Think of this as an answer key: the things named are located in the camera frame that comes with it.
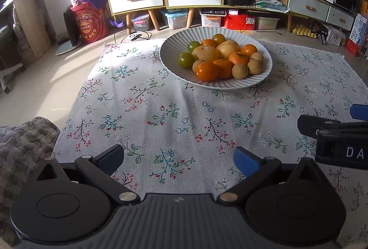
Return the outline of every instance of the green tomato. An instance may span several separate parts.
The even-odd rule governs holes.
[[[189,52],[183,52],[179,55],[178,63],[183,68],[191,68],[196,61],[194,56]]]
[[[192,53],[193,50],[197,47],[199,47],[201,45],[200,42],[197,42],[196,40],[193,40],[191,42],[189,42],[188,46],[187,46],[187,50],[188,52]]]

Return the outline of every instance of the white plate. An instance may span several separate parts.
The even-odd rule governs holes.
[[[262,73],[259,75],[246,77],[243,80],[232,78],[227,80],[216,80],[214,82],[202,82],[201,80],[197,79],[192,69],[184,69],[179,66],[178,56],[181,52],[186,51],[189,42],[192,40],[201,42],[204,39],[212,38],[215,34],[223,34],[227,40],[232,39],[236,41],[240,47],[247,44],[255,45],[258,49],[258,52],[260,52],[264,57]],[[234,30],[216,27],[196,27],[177,32],[165,40],[161,46],[160,58],[163,65],[176,77],[195,85],[219,90],[240,89],[255,85],[266,79],[272,69],[272,59],[270,53],[268,53],[266,48],[255,39]]]

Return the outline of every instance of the cabinet leg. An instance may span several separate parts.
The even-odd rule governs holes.
[[[287,31],[288,32],[291,32],[292,23],[293,23],[293,16],[288,15],[288,17],[287,17],[287,28],[288,28]]]
[[[194,8],[191,7],[188,13],[187,28],[190,28],[190,26],[192,26],[193,14],[194,14]]]
[[[148,10],[149,16],[151,17],[151,20],[153,22],[153,25],[155,26],[155,29],[157,31],[160,31],[159,23],[157,22],[155,12],[153,10]]]
[[[130,35],[131,33],[132,33],[132,26],[131,26],[131,22],[130,22],[130,14],[127,14],[126,15],[126,26],[128,27],[127,29],[126,29],[126,33],[128,34],[128,35]]]

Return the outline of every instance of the floor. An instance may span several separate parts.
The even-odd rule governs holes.
[[[166,28],[159,32],[153,30],[151,39],[169,37],[181,30],[184,28]],[[245,33],[258,40],[341,53],[363,81],[368,83],[368,61],[363,57],[352,56],[343,46],[322,45],[319,40],[296,36],[284,29],[277,31],[282,35],[256,31]],[[120,42],[125,36],[126,31],[122,31],[115,34],[115,39]],[[28,66],[24,73],[9,75],[6,80],[10,93],[6,95],[0,91],[0,126],[21,124],[35,116],[42,116],[61,128],[105,43],[114,43],[114,35],[60,56],[55,55],[58,46],[52,46],[37,62]]]

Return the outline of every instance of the floral tablecloth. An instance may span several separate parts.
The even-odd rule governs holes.
[[[225,92],[170,74],[159,58],[163,42],[105,46],[62,128],[53,152],[59,162],[119,143],[125,159],[112,177],[141,198],[147,192],[216,197],[244,179],[233,163],[237,145],[297,163],[315,151],[315,141],[297,130],[301,114],[353,121],[352,103],[368,101],[366,85],[337,54],[262,42],[273,59],[267,80]],[[346,206],[339,241],[367,241],[368,172],[320,167]]]

